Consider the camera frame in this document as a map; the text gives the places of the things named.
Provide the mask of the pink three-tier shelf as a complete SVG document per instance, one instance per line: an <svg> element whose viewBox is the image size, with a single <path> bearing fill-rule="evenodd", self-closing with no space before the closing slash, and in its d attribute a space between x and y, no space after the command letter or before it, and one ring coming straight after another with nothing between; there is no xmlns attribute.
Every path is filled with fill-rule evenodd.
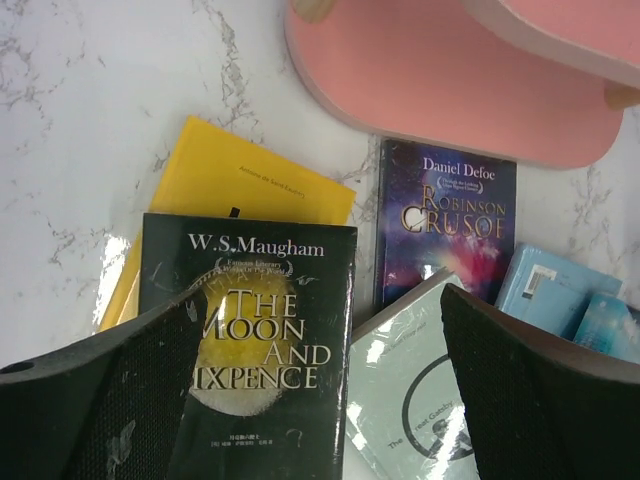
<svg viewBox="0 0 640 480"><path fill-rule="evenodd" d="M313 97L390 137L579 168L639 101L635 1L290 1L284 31Z"/></svg>

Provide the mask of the dark Moon and Sixpence book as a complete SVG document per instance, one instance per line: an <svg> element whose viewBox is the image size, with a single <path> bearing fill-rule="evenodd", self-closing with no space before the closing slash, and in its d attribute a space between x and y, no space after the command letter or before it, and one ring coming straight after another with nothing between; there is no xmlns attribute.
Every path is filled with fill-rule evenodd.
<svg viewBox="0 0 640 480"><path fill-rule="evenodd" d="M144 215L139 310L191 288L207 302L170 478L341 477L357 236Z"/></svg>

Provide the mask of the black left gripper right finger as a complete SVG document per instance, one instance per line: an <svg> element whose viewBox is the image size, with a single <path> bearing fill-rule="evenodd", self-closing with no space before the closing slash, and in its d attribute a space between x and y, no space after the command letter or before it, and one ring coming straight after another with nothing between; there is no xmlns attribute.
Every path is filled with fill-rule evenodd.
<svg viewBox="0 0 640 480"><path fill-rule="evenodd" d="M636 479L639 367L453 284L443 331L483 479Z"/></svg>

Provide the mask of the light blue book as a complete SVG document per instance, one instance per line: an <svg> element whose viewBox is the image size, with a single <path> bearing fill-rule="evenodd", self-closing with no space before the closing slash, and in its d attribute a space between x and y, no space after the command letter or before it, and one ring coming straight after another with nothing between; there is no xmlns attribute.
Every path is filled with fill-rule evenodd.
<svg viewBox="0 0 640 480"><path fill-rule="evenodd" d="M572 341L596 293L616 296L622 281L566 257L520 243L495 302L500 311Z"/></svg>

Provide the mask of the purple Robinson Crusoe book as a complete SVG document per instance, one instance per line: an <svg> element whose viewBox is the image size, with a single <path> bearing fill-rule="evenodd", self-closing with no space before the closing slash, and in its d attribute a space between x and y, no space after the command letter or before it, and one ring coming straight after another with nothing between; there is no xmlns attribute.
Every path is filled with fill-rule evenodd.
<svg viewBox="0 0 640 480"><path fill-rule="evenodd" d="M494 303L515 248L517 165L440 146L381 143L374 305L442 268Z"/></svg>

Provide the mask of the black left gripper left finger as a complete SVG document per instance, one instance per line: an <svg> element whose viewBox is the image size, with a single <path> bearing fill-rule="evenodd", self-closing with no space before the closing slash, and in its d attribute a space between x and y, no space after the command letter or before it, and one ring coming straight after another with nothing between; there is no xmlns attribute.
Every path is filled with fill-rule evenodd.
<svg viewBox="0 0 640 480"><path fill-rule="evenodd" d="M2 368L2 478L165 478L206 313L191 289Z"/></svg>

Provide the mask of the yellow Little Prince book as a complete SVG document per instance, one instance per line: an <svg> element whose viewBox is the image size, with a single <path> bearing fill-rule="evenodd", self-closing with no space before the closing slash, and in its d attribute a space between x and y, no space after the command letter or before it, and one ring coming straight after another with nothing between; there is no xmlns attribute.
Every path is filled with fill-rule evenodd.
<svg viewBox="0 0 640 480"><path fill-rule="evenodd" d="M190 116L148 210L344 225L356 193L255 143Z"/></svg>

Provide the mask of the pale green Great Gatsby book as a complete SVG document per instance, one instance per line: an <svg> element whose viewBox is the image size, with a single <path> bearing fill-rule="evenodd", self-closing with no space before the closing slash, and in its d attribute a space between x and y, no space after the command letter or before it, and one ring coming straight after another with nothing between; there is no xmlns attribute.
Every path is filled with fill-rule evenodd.
<svg viewBox="0 0 640 480"><path fill-rule="evenodd" d="M479 476L443 334L441 269L358 327L346 434L379 479Z"/></svg>

